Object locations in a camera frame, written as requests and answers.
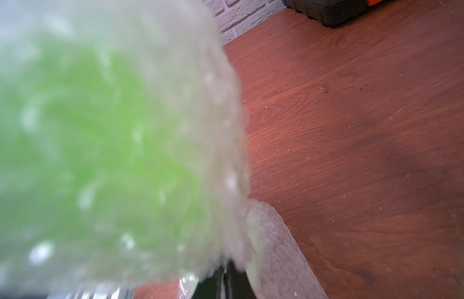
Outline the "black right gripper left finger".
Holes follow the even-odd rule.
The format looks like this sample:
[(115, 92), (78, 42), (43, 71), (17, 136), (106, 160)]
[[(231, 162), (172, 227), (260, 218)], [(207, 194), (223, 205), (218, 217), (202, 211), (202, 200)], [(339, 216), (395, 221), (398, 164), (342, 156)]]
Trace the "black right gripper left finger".
[(223, 267), (217, 268), (211, 277), (198, 283), (191, 299), (224, 299), (224, 274)]

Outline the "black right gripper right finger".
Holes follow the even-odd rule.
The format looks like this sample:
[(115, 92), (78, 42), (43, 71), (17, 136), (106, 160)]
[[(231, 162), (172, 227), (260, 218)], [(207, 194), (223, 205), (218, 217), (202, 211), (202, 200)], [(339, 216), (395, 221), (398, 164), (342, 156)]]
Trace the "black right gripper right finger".
[(226, 299), (256, 299), (246, 272), (238, 270), (233, 261), (225, 268), (224, 284)]

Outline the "green plastic wine glass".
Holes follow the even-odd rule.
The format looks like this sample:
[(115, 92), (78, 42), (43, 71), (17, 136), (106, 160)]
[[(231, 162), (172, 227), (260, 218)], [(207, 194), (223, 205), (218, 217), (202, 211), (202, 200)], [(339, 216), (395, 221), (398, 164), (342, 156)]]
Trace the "green plastic wine glass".
[(189, 73), (148, 82), (101, 41), (0, 43), (0, 291), (208, 269), (208, 196), (173, 104)]

